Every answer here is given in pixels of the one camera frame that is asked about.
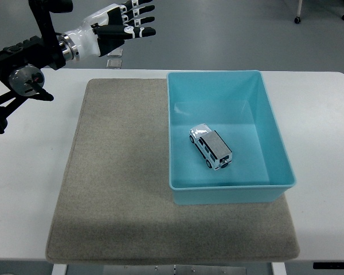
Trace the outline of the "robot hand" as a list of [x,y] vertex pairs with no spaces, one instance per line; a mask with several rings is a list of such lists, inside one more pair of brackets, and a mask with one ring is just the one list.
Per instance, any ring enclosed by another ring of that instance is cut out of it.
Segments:
[[145,26],[155,18],[141,17],[154,9],[150,1],[127,1],[111,4],[89,15],[78,28],[58,37],[65,60],[102,57],[122,46],[126,40],[155,35],[155,29]]

